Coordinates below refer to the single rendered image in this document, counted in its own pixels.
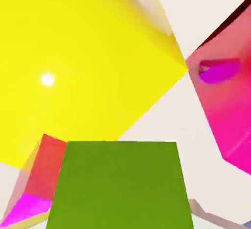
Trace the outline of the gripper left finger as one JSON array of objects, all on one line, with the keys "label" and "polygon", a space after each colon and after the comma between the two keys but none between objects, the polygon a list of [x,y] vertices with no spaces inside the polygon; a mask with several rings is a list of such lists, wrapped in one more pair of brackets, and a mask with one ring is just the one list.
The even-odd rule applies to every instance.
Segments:
[{"label": "gripper left finger", "polygon": [[10,226],[5,226],[5,229],[28,229],[31,226],[37,225],[48,219],[50,210],[45,213],[41,213],[30,218],[24,219],[20,222],[16,222]]}]

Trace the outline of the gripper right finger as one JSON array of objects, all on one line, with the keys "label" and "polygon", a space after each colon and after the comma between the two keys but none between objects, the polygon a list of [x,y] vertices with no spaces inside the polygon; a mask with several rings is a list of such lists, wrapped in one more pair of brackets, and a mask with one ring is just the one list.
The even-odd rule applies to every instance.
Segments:
[{"label": "gripper right finger", "polygon": [[195,199],[188,199],[188,202],[192,214],[213,224],[216,224],[224,229],[251,229],[251,221],[249,221],[249,226],[246,227],[245,225],[240,225],[235,222],[216,216],[214,214],[205,212]]}]

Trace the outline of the small green cube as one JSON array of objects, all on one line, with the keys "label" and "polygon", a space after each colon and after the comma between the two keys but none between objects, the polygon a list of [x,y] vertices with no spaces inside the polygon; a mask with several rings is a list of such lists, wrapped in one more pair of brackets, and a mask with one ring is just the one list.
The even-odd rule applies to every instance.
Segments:
[{"label": "small green cube", "polygon": [[46,229],[194,229],[176,143],[69,141]]}]

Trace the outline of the small magenta cube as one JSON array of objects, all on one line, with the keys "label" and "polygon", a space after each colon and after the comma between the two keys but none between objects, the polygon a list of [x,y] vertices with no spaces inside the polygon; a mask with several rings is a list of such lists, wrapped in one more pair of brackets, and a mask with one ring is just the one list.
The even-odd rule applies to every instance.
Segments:
[{"label": "small magenta cube", "polygon": [[66,142],[44,134],[23,165],[0,212],[0,229],[51,208]]}]

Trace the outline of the large pink box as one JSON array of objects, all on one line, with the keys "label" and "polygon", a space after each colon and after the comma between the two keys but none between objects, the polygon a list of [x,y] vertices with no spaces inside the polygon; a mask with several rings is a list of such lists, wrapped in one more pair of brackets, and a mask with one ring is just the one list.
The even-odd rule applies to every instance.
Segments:
[{"label": "large pink box", "polygon": [[251,175],[251,0],[186,59],[225,161]]}]

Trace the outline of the large yellow box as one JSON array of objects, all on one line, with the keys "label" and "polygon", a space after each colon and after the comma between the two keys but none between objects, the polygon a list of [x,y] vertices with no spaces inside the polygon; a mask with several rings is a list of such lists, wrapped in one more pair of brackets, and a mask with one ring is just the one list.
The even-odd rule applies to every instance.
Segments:
[{"label": "large yellow box", "polygon": [[133,0],[0,0],[0,162],[117,140],[187,72]]}]

